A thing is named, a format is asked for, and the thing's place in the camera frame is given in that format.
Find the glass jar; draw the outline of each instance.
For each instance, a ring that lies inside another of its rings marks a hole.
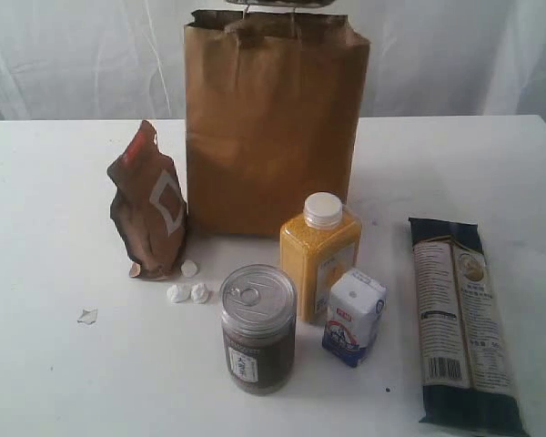
[[[267,394],[288,380],[295,353],[296,292],[271,266],[238,269],[220,288],[228,371],[244,391]]]
[[[281,227],[281,268],[296,285],[300,319],[325,314],[329,289],[356,264],[361,232],[360,221],[330,193],[309,196],[303,213]]]

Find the small white box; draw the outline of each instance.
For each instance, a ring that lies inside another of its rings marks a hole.
[[[322,346],[356,367],[378,334],[386,289],[358,269],[350,269],[329,293],[328,321]]]

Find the brown paper bag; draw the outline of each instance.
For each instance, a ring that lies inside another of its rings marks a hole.
[[[152,125],[142,121],[107,174],[117,186],[111,219],[134,261],[130,276],[165,278],[173,270],[183,242],[186,203],[174,161],[158,150]]]
[[[369,41],[343,15],[193,13],[185,28],[191,224],[276,234],[348,195]]]

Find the white curtain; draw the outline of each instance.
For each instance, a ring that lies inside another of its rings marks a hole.
[[[0,119],[182,118],[183,25],[224,0],[0,0]],[[337,0],[372,42],[362,116],[540,114],[546,0]]]

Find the yellow bottle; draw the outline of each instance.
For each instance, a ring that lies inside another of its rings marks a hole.
[[[281,227],[281,268],[298,290],[298,316],[325,314],[329,289],[356,264],[362,226],[337,196],[315,193],[303,213]]]

